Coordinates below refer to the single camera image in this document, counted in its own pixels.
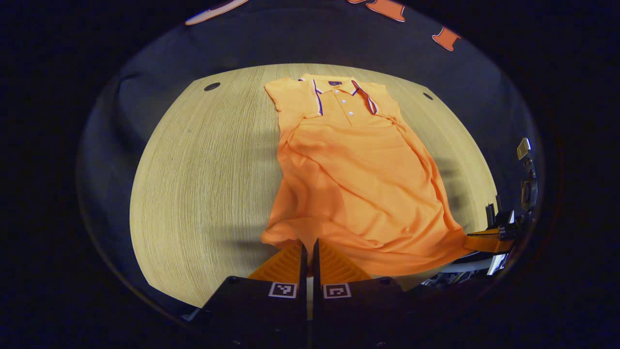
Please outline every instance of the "shirt collar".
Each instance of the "shirt collar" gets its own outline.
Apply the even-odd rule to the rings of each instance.
[[[313,80],[314,84],[316,85],[316,91],[318,93],[325,93],[335,89],[349,93],[352,96],[356,93],[363,93],[368,101],[370,112],[373,114],[377,114],[377,112],[379,111],[379,106],[377,105],[376,101],[360,86],[357,79],[352,76],[347,77],[304,74],[299,80]]]

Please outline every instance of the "orange cloth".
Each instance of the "orange cloth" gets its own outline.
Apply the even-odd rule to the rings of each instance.
[[[471,252],[433,158],[385,85],[305,74],[265,85],[283,179],[261,241],[318,237],[369,274],[421,273]]]

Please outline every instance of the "orange polo shirt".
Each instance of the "orange polo shirt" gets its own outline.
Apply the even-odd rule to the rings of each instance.
[[[369,274],[421,273],[467,255],[433,158],[385,85],[305,74],[265,85],[282,182],[261,241],[317,238]]]

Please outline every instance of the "dark background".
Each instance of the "dark background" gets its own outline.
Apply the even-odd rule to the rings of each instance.
[[[2,5],[11,259],[2,338],[9,346],[199,345],[106,267],[79,214],[75,169],[102,86],[147,43],[208,4]],[[446,330],[450,335],[433,341],[617,343],[611,258],[617,229],[604,220],[618,211],[612,197],[617,114],[609,98],[617,91],[611,24],[618,8],[534,1],[475,7],[417,1],[413,7],[462,34],[511,77],[531,106],[545,150],[557,157],[547,174],[554,191],[539,224],[546,231],[526,252],[530,262],[515,271],[510,286]]]

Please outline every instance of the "wood grain surface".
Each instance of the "wood grain surface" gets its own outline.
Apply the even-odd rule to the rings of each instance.
[[[282,179],[278,116],[263,85],[304,73],[385,84],[434,157],[456,221],[467,233],[486,229],[485,206],[497,194],[489,167],[463,124],[430,90],[346,66],[256,66],[194,81],[144,149],[131,192],[130,227],[151,286],[202,307],[225,277],[246,277],[277,252],[259,240]],[[221,85],[205,91],[216,82]],[[439,270],[399,282],[410,288]]]

